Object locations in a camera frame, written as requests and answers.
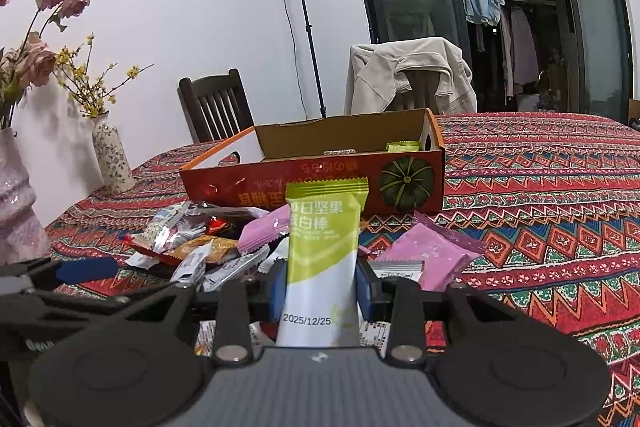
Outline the red orange cardboard box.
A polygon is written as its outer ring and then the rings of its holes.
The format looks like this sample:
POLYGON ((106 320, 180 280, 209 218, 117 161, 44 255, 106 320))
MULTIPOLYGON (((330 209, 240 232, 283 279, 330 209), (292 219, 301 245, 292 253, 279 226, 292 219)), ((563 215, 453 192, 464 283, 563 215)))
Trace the red orange cardboard box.
POLYGON ((442 210, 445 143, 429 109, 266 124, 245 129, 180 169, 192 202, 275 210, 290 183, 364 178, 368 215, 442 210), (420 152, 386 144, 419 141, 420 152))

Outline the pink snack packet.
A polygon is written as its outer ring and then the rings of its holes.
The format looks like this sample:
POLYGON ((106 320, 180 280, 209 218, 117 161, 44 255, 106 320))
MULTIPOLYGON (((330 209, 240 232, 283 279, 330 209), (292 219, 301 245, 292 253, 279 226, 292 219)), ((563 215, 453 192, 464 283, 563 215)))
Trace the pink snack packet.
POLYGON ((484 254, 483 242, 436 225, 431 218, 416 211, 411 228, 376 257, 376 261, 421 261, 421 287, 424 291, 443 291, 463 269, 484 254))
POLYGON ((286 204, 250 221, 243 228, 236 249, 241 256, 254 253, 277 239, 290 234, 291 208, 286 204))

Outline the green white snack bar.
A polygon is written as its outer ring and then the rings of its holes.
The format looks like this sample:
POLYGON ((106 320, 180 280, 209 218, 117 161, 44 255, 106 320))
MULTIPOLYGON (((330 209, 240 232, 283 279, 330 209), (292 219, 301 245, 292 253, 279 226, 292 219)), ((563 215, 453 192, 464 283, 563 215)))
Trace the green white snack bar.
POLYGON ((386 150, 388 153, 420 152, 421 144, 419 141, 390 142, 386 144, 386 150))

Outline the silver snack packet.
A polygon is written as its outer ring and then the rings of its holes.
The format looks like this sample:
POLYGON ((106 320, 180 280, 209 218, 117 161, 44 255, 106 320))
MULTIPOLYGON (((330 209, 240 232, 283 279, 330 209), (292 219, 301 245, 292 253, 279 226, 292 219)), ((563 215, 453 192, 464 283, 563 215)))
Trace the silver snack packet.
POLYGON ((257 249, 257 251, 254 251, 254 253, 246 254, 226 262, 224 265, 221 265, 219 269, 205 275, 202 283, 202 291, 206 293, 216 291, 220 286, 235 279, 235 277, 240 277, 247 271, 254 270, 260 262, 263 262, 268 257, 269 253, 270 247, 265 245, 257 249))

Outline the white printed snack packet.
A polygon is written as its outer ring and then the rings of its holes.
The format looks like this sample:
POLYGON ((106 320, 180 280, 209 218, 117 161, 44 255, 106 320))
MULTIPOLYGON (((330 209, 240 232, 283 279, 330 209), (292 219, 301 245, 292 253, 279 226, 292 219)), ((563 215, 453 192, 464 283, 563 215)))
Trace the white printed snack packet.
POLYGON ((212 243, 210 242, 195 247, 172 273, 171 283, 199 288, 205 277, 206 259, 211 250, 212 243))

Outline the dark wooden chair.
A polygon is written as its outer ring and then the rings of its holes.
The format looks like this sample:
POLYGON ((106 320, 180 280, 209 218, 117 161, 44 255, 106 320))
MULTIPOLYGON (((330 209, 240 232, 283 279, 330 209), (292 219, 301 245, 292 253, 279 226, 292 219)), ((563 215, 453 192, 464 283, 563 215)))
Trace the dark wooden chair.
POLYGON ((241 76, 235 68, 226 75, 182 78, 178 95, 198 143, 229 139, 254 126, 241 76))

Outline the pink glitter vase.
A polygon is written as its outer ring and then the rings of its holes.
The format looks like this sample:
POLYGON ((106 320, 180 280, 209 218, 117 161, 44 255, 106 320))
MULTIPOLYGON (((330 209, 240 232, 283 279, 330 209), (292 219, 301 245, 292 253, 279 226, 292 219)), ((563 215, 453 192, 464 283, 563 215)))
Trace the pink glitter vase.
POLYGON ((49 237, 32 208, 36 193, 11 128, 1 130, 0 197, 1 264, 46 257, 49 237))

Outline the floral ceramic vase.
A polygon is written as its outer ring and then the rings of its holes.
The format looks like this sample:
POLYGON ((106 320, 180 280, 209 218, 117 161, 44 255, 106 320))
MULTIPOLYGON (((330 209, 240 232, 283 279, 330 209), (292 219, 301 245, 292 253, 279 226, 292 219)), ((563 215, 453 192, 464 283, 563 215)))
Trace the floral ceramic vase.
POLYGON ((112 194, 122 194, 135 185, 119 133, 103 113, 92 120, 92 144, 104 185, 112 194))

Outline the beige jacket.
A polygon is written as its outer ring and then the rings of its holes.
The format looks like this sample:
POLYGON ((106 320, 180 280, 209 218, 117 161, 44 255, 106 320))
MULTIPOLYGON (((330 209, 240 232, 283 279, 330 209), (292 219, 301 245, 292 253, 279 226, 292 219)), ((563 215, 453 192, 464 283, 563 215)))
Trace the beige jacket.
POLYGON ((356 44, 349 51, 347 115, 429 108, 438 115, 477 111, 462 49, 442 37, 356 44))

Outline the orange white snack packet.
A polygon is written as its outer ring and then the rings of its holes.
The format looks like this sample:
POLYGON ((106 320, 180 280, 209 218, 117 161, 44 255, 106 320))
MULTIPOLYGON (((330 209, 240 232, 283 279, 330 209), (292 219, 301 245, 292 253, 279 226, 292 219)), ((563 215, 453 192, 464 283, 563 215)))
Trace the orange white snack packet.
POLYGON ((189 239, 180 246, 168 251, 168 256, 176 259, 186 259, 194 251, 203 251, 205 261, 211 265, 222 265, 224 262, 238 255, 236 249, 238 242, 235 239, 225 237, 201 235, 195 239, 189 239))

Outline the pink roses bouquet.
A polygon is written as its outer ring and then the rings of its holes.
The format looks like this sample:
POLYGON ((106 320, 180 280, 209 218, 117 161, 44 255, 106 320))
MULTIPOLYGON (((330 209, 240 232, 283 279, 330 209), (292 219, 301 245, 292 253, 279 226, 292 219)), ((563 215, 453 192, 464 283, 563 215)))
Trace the pink roses bouquet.
POLYGON ((44 87, 53 75, 56 54, 43 40, 54 25, 64 32, 63 20, 81 16, 90 0, 35 0, 35 13, 25 35, 14 48, 1 48, 1 129, 9 129, 15 107, 30 89, 44 87))

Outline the patterned red tablecloth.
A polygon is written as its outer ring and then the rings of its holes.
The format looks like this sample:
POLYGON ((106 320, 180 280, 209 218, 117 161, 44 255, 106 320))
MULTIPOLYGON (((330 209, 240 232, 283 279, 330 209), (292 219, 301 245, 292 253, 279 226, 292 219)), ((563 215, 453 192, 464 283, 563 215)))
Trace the patterned red tablecloth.
MULTIPOLYGON (((578 114, 437 119, 446 172, 433 219, 486 244, 461 280, 596 350, 612 376, 599 424, 639 426, 639 131, 578 114)), ((134 170, 132 191, 100 188, 52 221, 53 258, 111 255, 120 266, 62 293, 106 298, 159 284, 126 267, 134 252, 121 239, 186 199, 179 167, 213 146, 157 155, 134 170)))

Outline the green white nut bar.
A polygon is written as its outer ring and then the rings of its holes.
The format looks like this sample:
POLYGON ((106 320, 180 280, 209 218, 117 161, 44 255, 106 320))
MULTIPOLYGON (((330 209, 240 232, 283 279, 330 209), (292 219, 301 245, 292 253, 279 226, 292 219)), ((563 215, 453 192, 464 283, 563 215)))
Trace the green white nut bar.
POLYGON ((291 210, 286 288, 277 345, 359 345, 356 262, 364 178, 288 184, 291 210))

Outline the chair with beige jacket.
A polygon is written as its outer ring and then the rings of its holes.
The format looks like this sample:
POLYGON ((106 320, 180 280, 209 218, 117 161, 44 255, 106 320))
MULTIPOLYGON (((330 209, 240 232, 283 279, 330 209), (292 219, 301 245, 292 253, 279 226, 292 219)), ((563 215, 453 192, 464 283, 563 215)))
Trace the chair with beige jacket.
POLYGON ((429 108, 435 115, 438 115, 439 109, 435 94, 439 85, 439 72, 407 70, 405 75, 411 90, 401 93, 400 108, 402 110, 429 108))

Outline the yellow flower branches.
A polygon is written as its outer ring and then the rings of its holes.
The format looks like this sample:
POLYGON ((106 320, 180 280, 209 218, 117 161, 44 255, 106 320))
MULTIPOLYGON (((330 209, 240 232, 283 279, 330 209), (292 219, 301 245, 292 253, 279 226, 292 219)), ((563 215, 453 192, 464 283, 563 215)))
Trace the yellow flower branches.
POLYGON ((55 53, 53 71, 56 82, 66 92, 70 101, 77 105, 79 114, 88 119, 107 114, 107 105, 116 103, 116 92, 154 67, 154 64, 131 66, 126 70, 122 81, 109 86, 105 78, 118 64, 110 63, 98 75, 91 75, 94 40, 96 35, 92 32, 86 37, 85 42, 76 48, 63 46, 55 53))

